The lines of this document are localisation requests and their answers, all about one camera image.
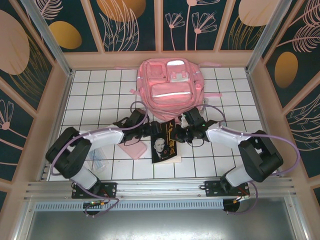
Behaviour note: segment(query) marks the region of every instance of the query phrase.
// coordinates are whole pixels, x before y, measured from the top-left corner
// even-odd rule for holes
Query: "book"
[[[178,142],[171,139],[176,127],[175,120],[160,123],[161,132],[151,136],[152,164],[180,163],[182,161]]]

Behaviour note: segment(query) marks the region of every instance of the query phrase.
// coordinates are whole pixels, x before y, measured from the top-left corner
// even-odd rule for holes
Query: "white grid tile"
[[[112,179],[132,179],[134,161],[131,160],[114,160]]]
[[[105,70],[91,71],[89,82],[104,82],[106,77]]]
[[[215,177],[216,168],[213,157],[195,157],[195,173],[199,177]]]
[[[225,113],[229,128],[247,132],[262,129],[243,68],[201,68],[201,72],[205,92],[222,93],[222,97],[206,98],[206,103]],[[141,100],[129,92],[131,88],[136,89],[136,77],[136,70],[76,71],[60,132],[68,127],[82,131],[105,128],[129,117],[131,103]],[[149,117],[151,121],[163,122],[150,112]],[[210,107],[206,108],[203,117],[222,120],[221,114]],[[238,148],[205,142],[199,148],[180,143],[182,162],[153,165],[150,137],[141,142],[147,146],[147,151],[135,161],[117,145],[102,147],[103,158],[107,159],[102,161],[105,168],[95,174],[102,180],[211,177],[243,164]],[[200,144],[202,140],[193,142],[194,146]],[[92,161],[87,162],[88,166],[92,165]],[[52,176],[51,180],[67,179]]]
[[[192,178],[196,176],[194,158],[182,158],[182,162],[174,163],[176,178]]]
[[[133,161],[133,179],[153,179],[154,166],[151,159]]]

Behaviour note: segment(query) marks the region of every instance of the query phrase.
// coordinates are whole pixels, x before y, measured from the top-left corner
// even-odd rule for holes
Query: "pink backpack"
[[[141,64],[137,72],[137,91],[132,89],[131,93],[140,95],[148,110],[158,119],[169,121],[203,104],[204,86],[199,65],[184,58],[152,58]],[[206,97],[213,96],[221,95],[206,94]]]

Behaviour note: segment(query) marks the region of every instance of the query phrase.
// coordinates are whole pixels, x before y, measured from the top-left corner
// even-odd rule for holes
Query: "white tile floor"
[[[221,92],[222,97],[208,99],[225,114],[227,126],[238,131],[255,132],[262,129],[255,102],[243,68],[202,68],[205,92]],[[131,94],[136,88],[136,70],[77,71],[62,120],[61,132],[73,126],[77,130],[94,130],[106,127],[130,116],[130,105],[139,97]],[[206,120],[222,120],[219,112],[207,108]],[[205,142],[201,147],[180,145],[182,162],[152,165],[150,138],[142,141],[147,152],[139,160],[132,160],[117,145],[102,148],[106,160],[103,172],[96,173],[101,180],[167,179],[221,176],[230,168],[242,164],[238,149]],[[193,145],[201,145],[194,140]],[[49,181],[65,180],[49,176]]]

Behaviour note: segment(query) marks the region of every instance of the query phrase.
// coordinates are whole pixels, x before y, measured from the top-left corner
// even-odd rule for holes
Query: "book cover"
[[[151,136],[152,163],[180,163],[181,155],[178,142],[171,140],[171,132],[176,126],[175,120],[163,122],[160,126],[161,133]]]

